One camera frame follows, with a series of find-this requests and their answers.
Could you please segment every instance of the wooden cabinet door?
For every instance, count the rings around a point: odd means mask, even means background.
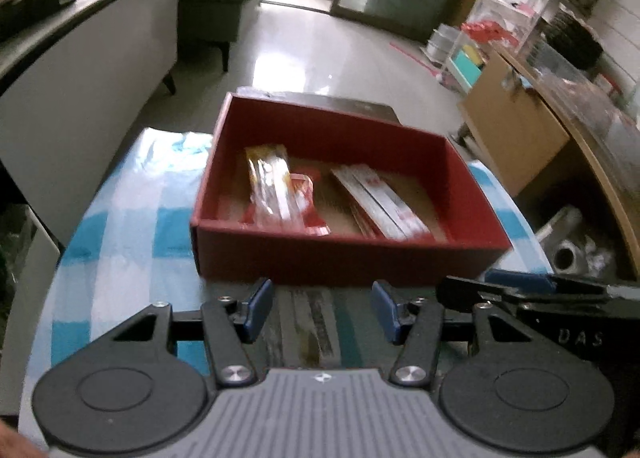
[[[518,73],[493,53],[460,109],[492,171],[516,196],[569,141],[569,135]]]

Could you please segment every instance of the yellow object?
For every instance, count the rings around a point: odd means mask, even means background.
[[[480,57],[480,54],[478,53],[478,50],[476,50],[470,44],[465,44],[462,47],[462,51],[464,53],[466,53],[466,56],[469,57],[469,60],[473,64],[475,64],[478,68],[481,67],[484,64],[484,61],[482,60],[482,57]]]

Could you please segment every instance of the black device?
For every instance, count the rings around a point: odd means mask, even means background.
[[[590,362],[487,301],[446,311],[384,282],[371,298],[387,338],[403,345],[388,377],[273,368],[258,380],[242,344],[268,316],[269,280],[244,301],[195,312],[151,305],[39,380],[33,412],[50,456],[602,456],[590,444],[614,395]],[[208,377],[175,357],[178,340],[204,340]],[[435,400],[447,340],[472,351]]]

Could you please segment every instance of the white logo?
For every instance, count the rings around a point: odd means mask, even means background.
[[[317,380],[318,382],[320,382],[321,384],[324,384],[325,382],[328,382],[332,378],[333,377],[331,375],[329,375],[328,373],[325,373],[325,372],[322,372],[320,374],[314,375],[314,379]]]

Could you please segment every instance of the sofa leg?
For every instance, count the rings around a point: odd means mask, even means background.
[[[216,41],[215,45],[222,52],[222,71],[226,73],[229,71],[229,48],[231,48],[231,43],[229,41]]]
[[[171,75],[171,72],[169,72],[162,78],[162,82],[166,86],[166,89],[169,90],[169,93],[171,93],[171,95],[175,95],[175,81],[174,76]]]

